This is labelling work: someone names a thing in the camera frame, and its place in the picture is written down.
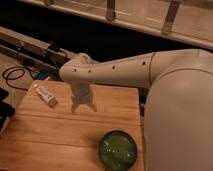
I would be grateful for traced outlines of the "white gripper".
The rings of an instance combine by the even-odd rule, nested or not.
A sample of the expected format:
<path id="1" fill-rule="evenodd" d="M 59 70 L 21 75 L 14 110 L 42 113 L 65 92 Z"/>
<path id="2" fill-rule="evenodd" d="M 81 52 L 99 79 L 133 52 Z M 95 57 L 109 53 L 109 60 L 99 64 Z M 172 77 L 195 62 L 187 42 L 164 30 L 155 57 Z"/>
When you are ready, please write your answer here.
<path id="1" fill-rule="evenodd" d="M 71 105 L 71 112 L 75 113 L 75 110 L 78 108 L 79 104 L 88 104 L 88 106 L 97 112 L 97 106 L 95 103 L 91 102 L 92 100 L 92 90 L 90 85 L 87 83 L 80 84 L 71 84 L 72 91 L 72 100 L 73 104 Z"/>

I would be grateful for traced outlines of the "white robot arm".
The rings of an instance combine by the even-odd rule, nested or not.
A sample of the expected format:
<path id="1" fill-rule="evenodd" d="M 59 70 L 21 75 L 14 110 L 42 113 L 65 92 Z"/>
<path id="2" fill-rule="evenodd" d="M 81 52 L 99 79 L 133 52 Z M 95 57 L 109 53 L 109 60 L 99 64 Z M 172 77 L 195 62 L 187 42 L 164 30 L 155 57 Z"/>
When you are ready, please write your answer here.
<path id="1" fill-rule="evenodd" d="M 94 83 L 147 88 L 145 171 L 213 171 L 213 52 L 182 49 L 96 62 L 79 53 L 62 65 L 73 108 L 93 106 Z"/>

